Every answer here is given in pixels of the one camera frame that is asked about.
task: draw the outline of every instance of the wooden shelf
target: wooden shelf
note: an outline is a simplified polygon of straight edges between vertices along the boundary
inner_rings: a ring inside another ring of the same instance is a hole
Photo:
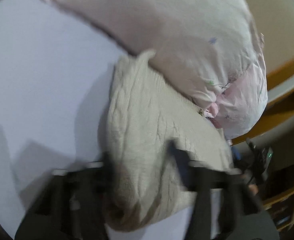
[[[246,138],[261,135],[292,116],[294,116],[294,92],[287,98],[266,109],[262,117],[248,133],[233,139],[232,142],[233,144],[237,144],[245,141]]]

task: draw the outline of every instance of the beige knit garment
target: beige knit garment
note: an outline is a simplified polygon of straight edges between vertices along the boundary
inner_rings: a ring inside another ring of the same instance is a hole
[[[227,170],[231,152],[221,131],[199,114],[200,108],[168,85],[148,66],[153,51],[121,57],[115,66],[108,113],[107,138],[116,166],[112,203],[106,222],[132,231],[155,223],[192,204],[166,154],[177,138],[180,149],[215,170]]]

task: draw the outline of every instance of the black device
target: black device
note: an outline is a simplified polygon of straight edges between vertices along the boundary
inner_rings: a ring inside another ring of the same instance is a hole
[[[214,171],[190,159],[169,141],[167,152],[177,163],[184,186],[197,192],[185,240],[210,240],[210,189],[222,188],[216,240],[278,240],[279,235],[262,203],[244,183],[242,174]],[[15,240],[108,240],[102,214],[110,197],[114,169],[108,153],[79,171],[55,170],[27,211]]]

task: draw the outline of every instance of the white tabletop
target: white tabletop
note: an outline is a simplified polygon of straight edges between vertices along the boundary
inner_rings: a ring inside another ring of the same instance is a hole
[[[39,0],[0,0],[0,224],[11,237],[52,169],[104,148],[113,64],[124,54]],[[190,212],[132,233],[109,229],[110,239],[181,240]]]

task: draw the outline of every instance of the cloth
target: cloth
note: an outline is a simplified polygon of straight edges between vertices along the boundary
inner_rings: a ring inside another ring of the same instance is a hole
[[[209,168],[228,170],[232,164],[222,130],[148,66],[153,56],[147,51],[137,59],[121,57],[115,66],[107,139],[116,183],[104,212],[115,230],[136,230],[193,203],[195,193],[181,187],[175,161],[166,153],[169,139],[177,138],[179,148]]]
[[[81,15],[151,65],[203,110],[250,67],[259,37],[245,0],[45,0]]]
[[[218,95],[216,102],[204,111],[204,116],[209,117],[216,128],[224,129],[227,140],[249,132],[267,106],[266,66],[262,49],[258,61],[258,65],[250,65],[245,73]]]

